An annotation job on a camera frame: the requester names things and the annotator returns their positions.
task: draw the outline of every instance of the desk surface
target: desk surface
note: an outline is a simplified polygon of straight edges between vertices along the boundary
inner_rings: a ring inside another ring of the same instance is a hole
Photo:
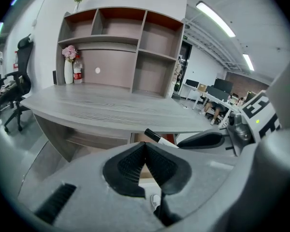
[[[198,88],[197,87],[194,87],[194,86],[190,86],[188,84],[185,84],[185,83],[182,83],[182,85],[186,86],[186,87],[189,87],[191,89],[194,89],[194,90],[197,90]]]
[[[92,127],[160,133],[202,131],[191,110],[171,98],[131,94],[126,88],[93,84],[51,86],[21,102],[36,115],[88,131]]]

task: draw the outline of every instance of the bottle label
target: bottle label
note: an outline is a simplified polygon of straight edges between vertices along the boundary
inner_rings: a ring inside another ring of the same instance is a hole
[[[74,80],[80,80],[82,79],[82,74],[81,73],[74,73]]]

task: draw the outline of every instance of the pink flower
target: pink flower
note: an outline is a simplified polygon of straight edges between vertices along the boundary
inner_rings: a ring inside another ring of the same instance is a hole
[[[67,60],[73,60],[76,58],[77,50],[73,45],[69,45],[62,50],[62,54]]]

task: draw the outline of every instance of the desk leg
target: desk leg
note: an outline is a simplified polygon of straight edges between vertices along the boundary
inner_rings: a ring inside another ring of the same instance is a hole
[[[190,94],[191,89],[188,90],[188,95],[186,97],[186,100],[188,100],[189,94]]]
[[[223,125],[224,125],[224,123],[227,121],[227,119],[228,119],[228,116],[230,115],[230,112],[231,112],[231,109],[229,109],[228,111],[227,111],[227,113],[226,113],[226,115],[225,115],[225,117],[224,117],[224,119],[220,122],[220,124],[218,125],[218,128],[221,128]]]
[[[193,107],[192,109],[194,110],[199,102],[199,99],[200,99],[200,95],[198,96],[198,98],[195,100],[195,103],[193,104]]]

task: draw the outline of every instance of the plastic bottle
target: plastic bottle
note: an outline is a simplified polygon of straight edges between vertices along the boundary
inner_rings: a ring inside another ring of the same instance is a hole
[[[80,57],[78,54],[76,55],[76,58],[75,58],[73,70],[74,70],[74,75],[73,75],[74,76],[74,83],[75,84],[82,83],[83,82],[83,73],[82,73],[83,72],[83,63],[80,60]]]

